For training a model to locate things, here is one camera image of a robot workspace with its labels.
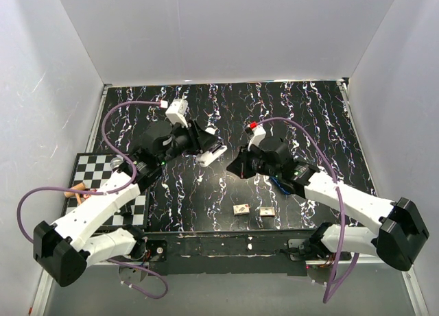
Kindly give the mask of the silver metal knob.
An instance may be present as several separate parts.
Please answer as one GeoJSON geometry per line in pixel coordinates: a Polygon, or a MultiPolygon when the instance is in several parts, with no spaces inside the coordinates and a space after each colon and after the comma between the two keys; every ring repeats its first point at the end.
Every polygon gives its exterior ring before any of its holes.
{"type": "Polygon", "coordinates": [[[123,158],[119,157],[119,156],[115,156],[114,158],[112,158],[110,160],[110,168],[112,171],[116,171],[117,168],[122,165],[124,162],[123,158]]]}

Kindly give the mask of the red owl toy block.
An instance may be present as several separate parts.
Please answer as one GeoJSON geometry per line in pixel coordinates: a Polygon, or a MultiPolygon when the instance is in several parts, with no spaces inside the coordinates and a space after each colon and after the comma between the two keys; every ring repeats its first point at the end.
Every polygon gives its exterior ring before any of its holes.
{"type": "Polygon", "coordinates": [[[83,199],[88,199],[89,197],[91,197],[92,195],[90,194],[90,193],[85,193],[85,194],[81,194],[81,198],[83,198],[83,199]]]}

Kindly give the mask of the white plastic stick tool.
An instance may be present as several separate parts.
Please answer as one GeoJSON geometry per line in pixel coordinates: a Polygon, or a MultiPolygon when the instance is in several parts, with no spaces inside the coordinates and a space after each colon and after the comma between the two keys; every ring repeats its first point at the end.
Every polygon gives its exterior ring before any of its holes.
{"type": "Polygon", "coordinates": [[[203,154],[198,154],[195,160],[201,167],[207,167],[217,160],[226,150],[227,146],[220,145],[218,148],[206,151],[203,154]]]}

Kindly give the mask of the white staple box left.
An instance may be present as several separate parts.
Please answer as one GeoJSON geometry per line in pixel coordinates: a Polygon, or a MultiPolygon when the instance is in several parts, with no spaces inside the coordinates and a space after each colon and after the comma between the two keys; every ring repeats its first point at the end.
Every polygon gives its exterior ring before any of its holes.
{"type": "Polygon", "coordinates": [[[250,213],[250,206],[248,204],[238,204],[233,206],[233,214],[237,215],[247,215],[250,213]]]}

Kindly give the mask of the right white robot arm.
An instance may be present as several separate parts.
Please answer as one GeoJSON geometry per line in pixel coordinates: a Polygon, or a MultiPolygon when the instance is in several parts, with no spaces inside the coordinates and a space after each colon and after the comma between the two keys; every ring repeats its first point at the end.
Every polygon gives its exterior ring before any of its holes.
{"type": "Polygon", "coordinates": [[[292,156],[280,138],[269,137],[258,145],[244,145],[227,171],[241,179],[257,174],[275,178],[284,191],[337,210],[359,222],[358,227],[324,223],[306,243],[302,255],[326,259],[338,249],[379,257],[387,265],[408,271],[429,238],[416,204],[364,193],[333,178],[317,166],[292,156]]]}

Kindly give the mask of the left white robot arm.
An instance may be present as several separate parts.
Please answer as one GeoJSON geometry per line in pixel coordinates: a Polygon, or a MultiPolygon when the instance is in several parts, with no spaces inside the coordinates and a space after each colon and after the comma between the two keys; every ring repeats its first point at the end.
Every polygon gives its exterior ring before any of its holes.
{"type": "Polygon", "coordinates": [[[213,128],[203,130],[196,121],[150,123],[128,154],[132,166],[123,162],[81,205],[53,223],[42,221],[34,228],[34,259],[61,287],[74,283],[87,267],[109,258],[141,260],[147,241],[142,230],[127,224],[109,234],[97,236],[96,231],[153,185],[170,160],[190,154],[206,167],[226,149],[213,128]]]}

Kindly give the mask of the wooden toy hammer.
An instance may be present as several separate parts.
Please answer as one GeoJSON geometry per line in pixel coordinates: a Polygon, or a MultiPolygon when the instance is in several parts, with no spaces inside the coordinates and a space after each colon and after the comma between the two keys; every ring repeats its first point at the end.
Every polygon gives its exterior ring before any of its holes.
{"type": "Polygon", "coordinates": [[[76,184],[64,192],[64,197],[67,199],[74,197],[78,205],[80,205],[82,203],[81,196],[84,194],[85,188],[86,186],[83,182],[76,184]]]}

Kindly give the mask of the blue black stapler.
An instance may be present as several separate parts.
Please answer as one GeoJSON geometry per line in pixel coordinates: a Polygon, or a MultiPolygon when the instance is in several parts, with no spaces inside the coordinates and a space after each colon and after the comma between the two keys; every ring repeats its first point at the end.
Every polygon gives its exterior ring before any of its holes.
{"type": "Polygon", "coordinates": [[[278,187],[284,195],[293,195],[296,193],[294,183],[279,175],[270,176],[270,180],[278,187]]]}

